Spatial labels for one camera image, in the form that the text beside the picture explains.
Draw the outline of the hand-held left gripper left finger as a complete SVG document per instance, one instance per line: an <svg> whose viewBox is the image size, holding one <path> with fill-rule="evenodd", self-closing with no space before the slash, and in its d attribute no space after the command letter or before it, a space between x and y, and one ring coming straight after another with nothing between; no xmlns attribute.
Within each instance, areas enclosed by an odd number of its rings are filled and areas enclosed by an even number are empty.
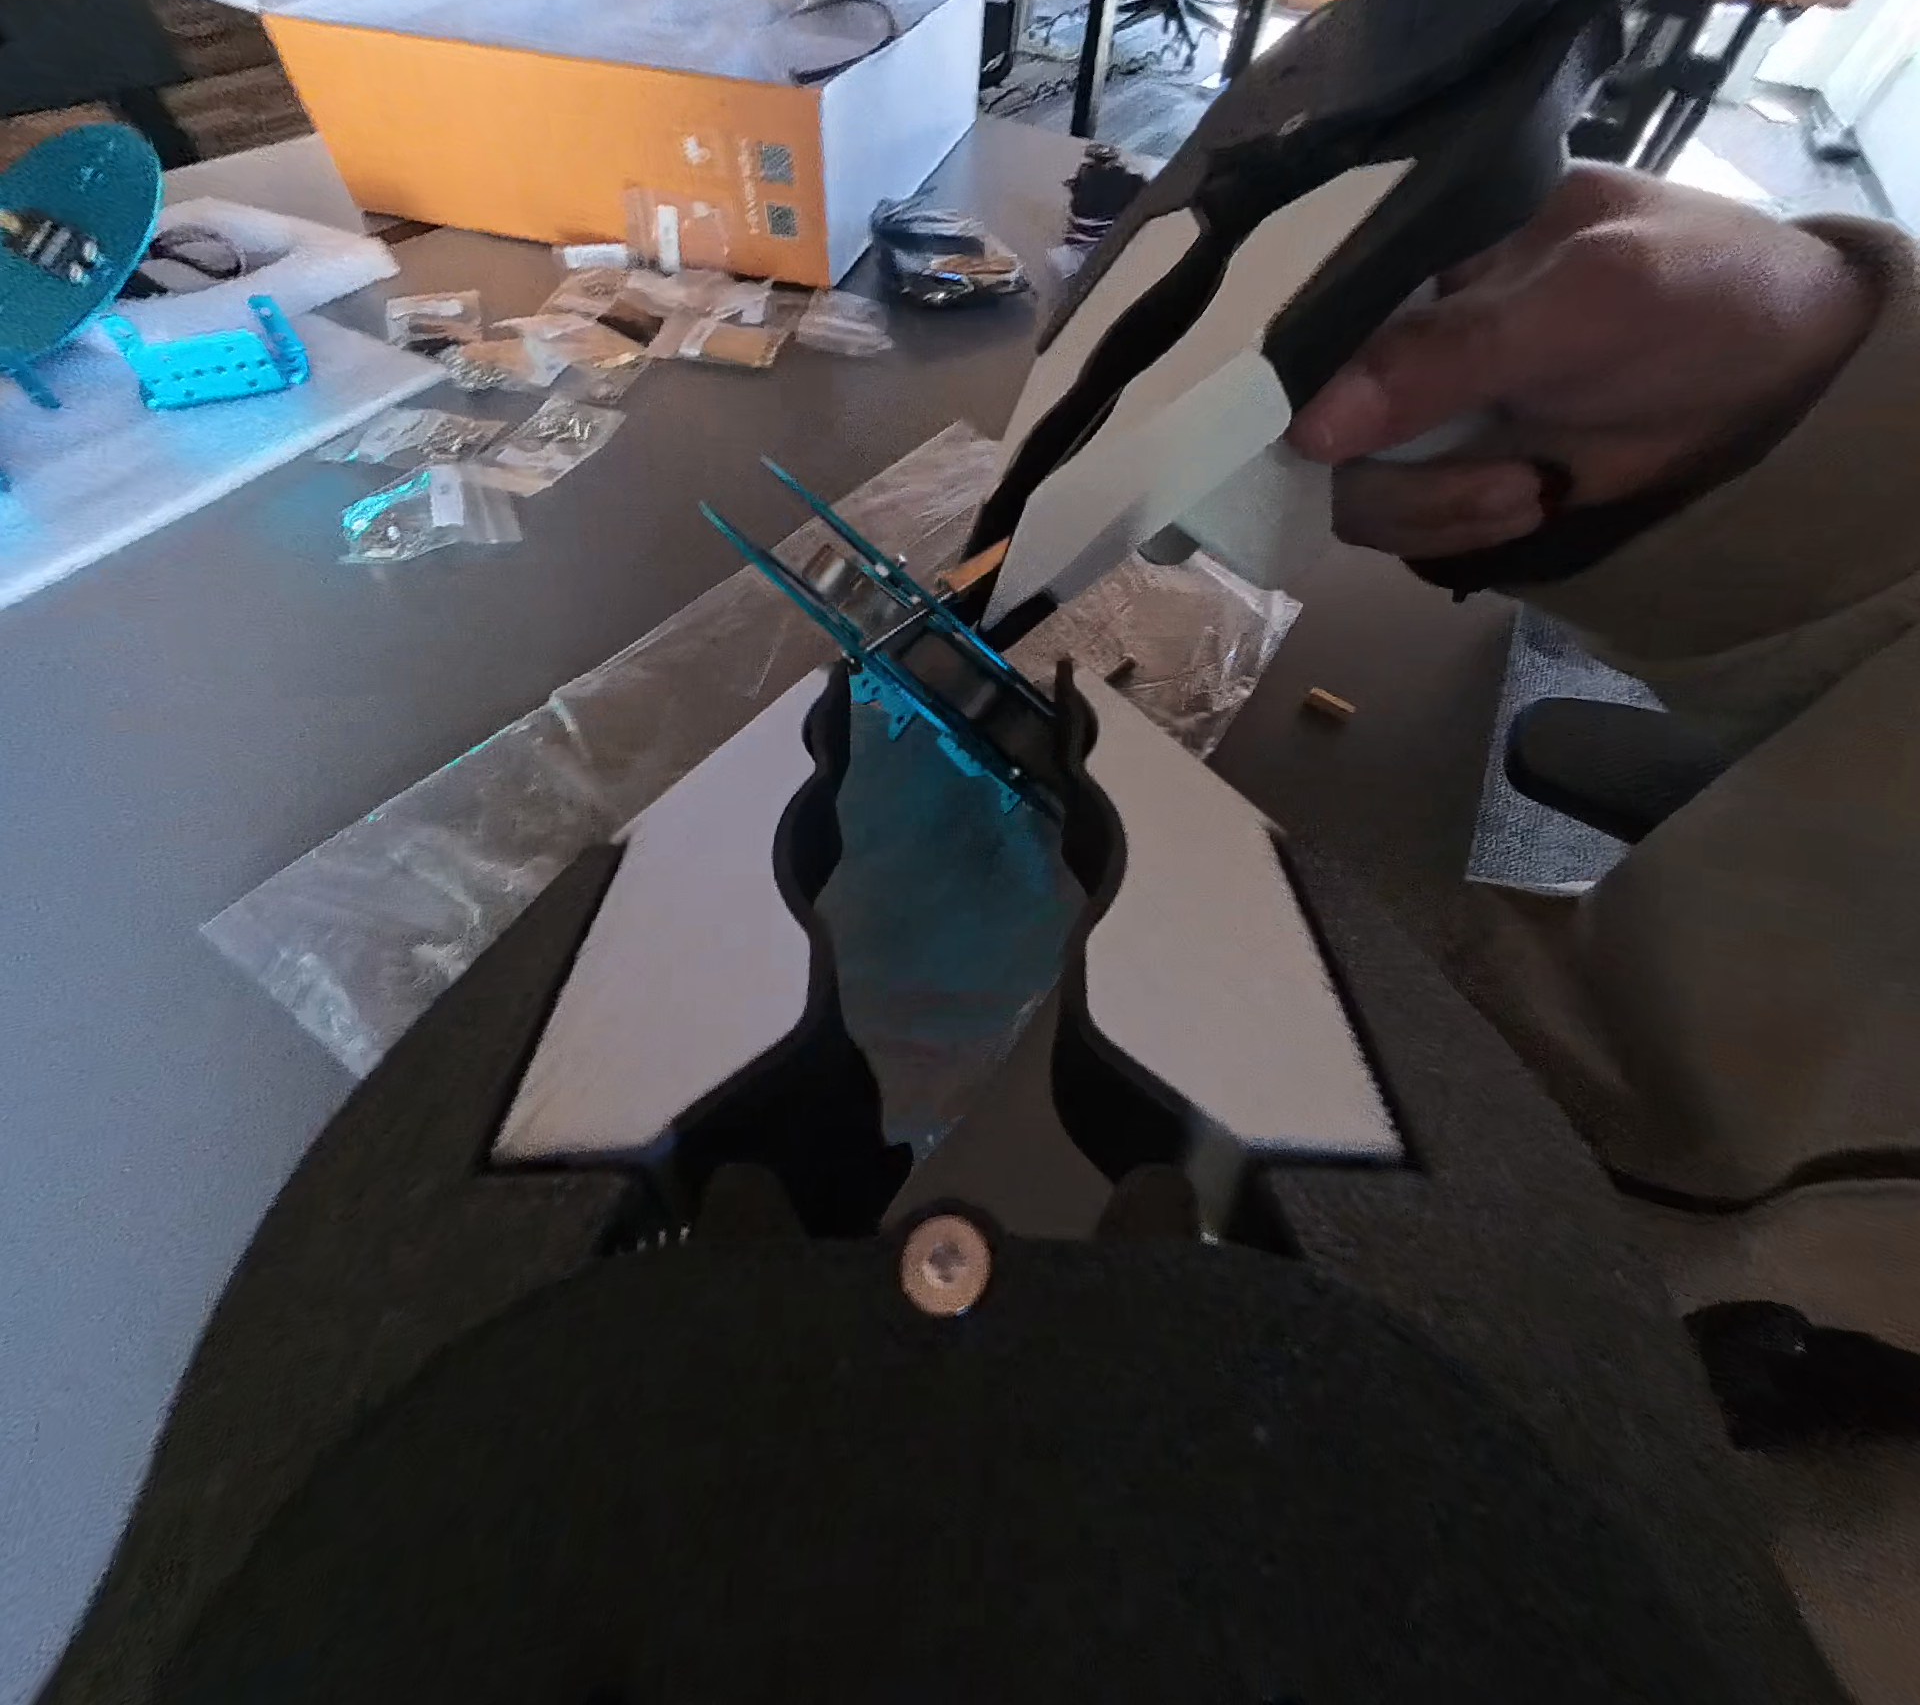
<svg viewBox="0 0 1920 1705"><path fill-rule="evenodd" d="M643 1154L802 1029L833 982L817 901L846 767L846 674L811 668L636 811L497 1165Z"/></svg>

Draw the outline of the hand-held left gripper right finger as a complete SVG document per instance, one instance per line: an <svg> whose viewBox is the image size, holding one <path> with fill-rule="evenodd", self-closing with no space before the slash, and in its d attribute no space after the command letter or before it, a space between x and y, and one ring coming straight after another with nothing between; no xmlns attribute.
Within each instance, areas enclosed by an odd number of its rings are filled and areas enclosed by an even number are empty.
<svg viewBox="0 0 1920 1705"><path fill-rule="evenodd" d="M1103 679L1052 685L1066 936L1052 1110L1095 1165L1400 1165L1274 825Z"/></svg>

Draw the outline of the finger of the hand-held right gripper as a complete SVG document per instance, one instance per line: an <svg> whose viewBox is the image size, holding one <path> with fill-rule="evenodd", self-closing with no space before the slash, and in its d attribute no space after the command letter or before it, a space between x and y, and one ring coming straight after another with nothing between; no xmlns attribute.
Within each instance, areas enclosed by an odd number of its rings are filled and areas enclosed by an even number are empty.
<svg viewBox="0 0 1920 1705"><path fill-rule="evenodd" d="M1291 407L1260 355L1263 330L1409 171L1409 157L1343 171L1234 246L1197 318L1121 383L1092 441L1036 486L982 625L1038 594L1071 600L1284 433Z"/></svg>
<svg viewBox="0 0 1920 1705"><path fill-rule="evenodd" d="M1075 444L1088 418L1136 378L1130 370L1095 372L1079 400L1071 393L1110 335L1130 335L1130 312L1200 246L1195 211L1174 208L1145 220L1115 252L1088 259L1071 281L1078 301L1036 350L1001 433L996 492L974 518L985 549L1005 542L993 582L1063 582L1110 538L1141 503L1141 481L1121 461L1095 459L1075 474Z"/></svg>

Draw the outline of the blue metal turntable assembly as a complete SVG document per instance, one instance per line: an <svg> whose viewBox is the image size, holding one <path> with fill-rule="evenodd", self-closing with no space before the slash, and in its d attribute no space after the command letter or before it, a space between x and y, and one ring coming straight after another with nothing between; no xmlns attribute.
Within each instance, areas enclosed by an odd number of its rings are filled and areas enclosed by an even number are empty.
<svg viewBox="0 0 1920 1705"><path fill-rule="evenodd" d="M849 699L885 714L890 740L923 729L968 778L990 781L1004 811L1062 825L1066 770L1055 701L971 627L951 592L926 586L903 553L865 541L823 496L765 461L823 530L805 562L787 562L706 503L706 525L817 625L846 666Z"/></svg>

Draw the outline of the person's right hand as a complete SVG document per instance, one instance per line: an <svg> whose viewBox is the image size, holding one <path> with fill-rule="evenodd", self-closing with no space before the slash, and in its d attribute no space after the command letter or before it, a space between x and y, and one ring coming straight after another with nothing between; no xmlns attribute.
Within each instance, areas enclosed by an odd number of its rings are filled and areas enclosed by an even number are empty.
<svg viewBox="0 0 1920 1705"><path fill-rule="evenodd" d="M1868 340L1879 276L1813 231L1580 168L1387 318L1295 418L1336 538L1451 562L1559 509L1719 478Z"/></svg>

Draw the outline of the dark shiny component bag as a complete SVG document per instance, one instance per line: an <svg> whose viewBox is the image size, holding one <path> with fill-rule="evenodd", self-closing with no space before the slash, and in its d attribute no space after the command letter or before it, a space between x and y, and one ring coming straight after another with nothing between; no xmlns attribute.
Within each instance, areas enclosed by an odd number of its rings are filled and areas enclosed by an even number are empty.
<svg viewBox="0 0 1920 1705"><path fill-rule="evenodd" d="M868 234L876 281L890 304L964 311L1031 290L1011 246L971 215L931 202L923 193L876 202Z"/></svg>

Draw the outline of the large clear plastic bag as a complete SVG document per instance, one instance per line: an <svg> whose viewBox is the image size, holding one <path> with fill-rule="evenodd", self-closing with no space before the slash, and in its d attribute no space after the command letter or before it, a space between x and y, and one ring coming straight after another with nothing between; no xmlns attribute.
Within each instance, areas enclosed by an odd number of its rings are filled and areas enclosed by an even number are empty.
<svg viewBox="0 0 1920 1705"><path fill-rule="evenodd" d="M1068 656L1203 760L1249 699L1296 597L1208 556L1130 560L1015 648ZM760 710L833 662L752 568L728 573L535 714L331 834L204 927L204 944L364 1078L577 853L616 837Z"/></svg>

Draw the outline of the pile of small hardware bags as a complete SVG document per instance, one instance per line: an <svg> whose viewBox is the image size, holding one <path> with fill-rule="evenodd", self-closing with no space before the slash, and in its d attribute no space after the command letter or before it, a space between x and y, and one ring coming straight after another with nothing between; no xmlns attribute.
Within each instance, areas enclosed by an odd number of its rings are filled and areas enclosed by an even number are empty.
<svg viewBox="0 0 1920 1705"><path fill-rule="evenodd" d="M342 509L342 564L520 541L520 505L610 444L658 366L767 372L789 350L861 359L894 342L874 298L668 264L665 246L642 260L565 246L561 268L514 318L487 320L473 290L387 301L387 340L435 368L443 400L388 407L325 448L339 467L388 478Z"/></svg>

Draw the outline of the person's beige jacket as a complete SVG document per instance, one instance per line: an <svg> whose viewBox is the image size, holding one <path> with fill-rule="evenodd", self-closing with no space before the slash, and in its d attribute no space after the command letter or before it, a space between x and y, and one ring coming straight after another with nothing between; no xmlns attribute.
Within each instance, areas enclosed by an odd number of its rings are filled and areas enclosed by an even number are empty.
<svg viewBox="0 0 1920 1705"><path fill-rule="evenodd" d="M1916 1356L1916 542L1668 520L1532 594L1729 764L1451 971L1638 1200L1681 1309Z"/></svg>

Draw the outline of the orange and white cardboard box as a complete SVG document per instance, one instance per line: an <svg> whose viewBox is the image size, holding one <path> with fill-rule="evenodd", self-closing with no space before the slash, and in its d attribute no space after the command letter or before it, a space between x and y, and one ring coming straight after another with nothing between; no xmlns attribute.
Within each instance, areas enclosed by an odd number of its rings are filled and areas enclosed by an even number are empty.
<svg viewBox="0 0 1920 1705"><path fill-rule="evenodd" d="M837 285L971 131L985 0L211 0L251 11L369 211L542 245L676 215L693 264Z"/></svg>

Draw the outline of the white foam sheet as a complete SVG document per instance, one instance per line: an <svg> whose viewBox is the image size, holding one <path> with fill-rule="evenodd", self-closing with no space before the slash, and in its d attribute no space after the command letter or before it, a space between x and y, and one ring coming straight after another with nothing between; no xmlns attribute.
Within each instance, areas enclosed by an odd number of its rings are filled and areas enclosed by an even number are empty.
<svg viewBox="0 0 1920 1705"><path fill-rule="evenodd" d="M438 366L325 318L294 323L296 390L148 409L113 348L73 345L39 372L60 407L1 383L1 605L14 605L225 498L351 426L412 400Z"/></svg>

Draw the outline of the white foam block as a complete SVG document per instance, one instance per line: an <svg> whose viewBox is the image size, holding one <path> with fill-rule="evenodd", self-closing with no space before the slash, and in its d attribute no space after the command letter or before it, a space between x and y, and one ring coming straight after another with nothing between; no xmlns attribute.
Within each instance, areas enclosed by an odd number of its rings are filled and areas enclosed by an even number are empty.
<svg viewBox="0 0 1920 1705"><path fill-rule="evenodd" d="M211 327L221 311L270 297L288 316L398 276L395 252L296 215L220 197L167 207L124 304L155 304L180 323Z"/></svg>

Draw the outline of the teal round plate with servo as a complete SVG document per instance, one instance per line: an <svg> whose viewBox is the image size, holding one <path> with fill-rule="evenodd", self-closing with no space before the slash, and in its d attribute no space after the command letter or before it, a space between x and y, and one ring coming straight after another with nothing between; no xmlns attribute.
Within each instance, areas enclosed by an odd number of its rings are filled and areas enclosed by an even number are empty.
<svg viewBox="0 0 1920 1705"><path fill-rule="evenodd" d="M67 345L155 234L162 164L130 127L51 134L1 171L1 370Z"/></svg>

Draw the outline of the blue perforated metal bracket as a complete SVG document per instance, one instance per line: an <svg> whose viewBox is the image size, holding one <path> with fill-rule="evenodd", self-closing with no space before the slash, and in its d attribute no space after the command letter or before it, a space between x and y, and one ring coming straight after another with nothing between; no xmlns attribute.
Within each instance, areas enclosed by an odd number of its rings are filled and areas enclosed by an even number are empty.
<svg viewBox="0 0 1920 1705"><path fill-rule="evenodd" d="M310 381L310 357L270 297L246 301L251 327L211 330L174 342L148 340L125 318L99 318L148 412L174 414L299 390Z"/></svg>

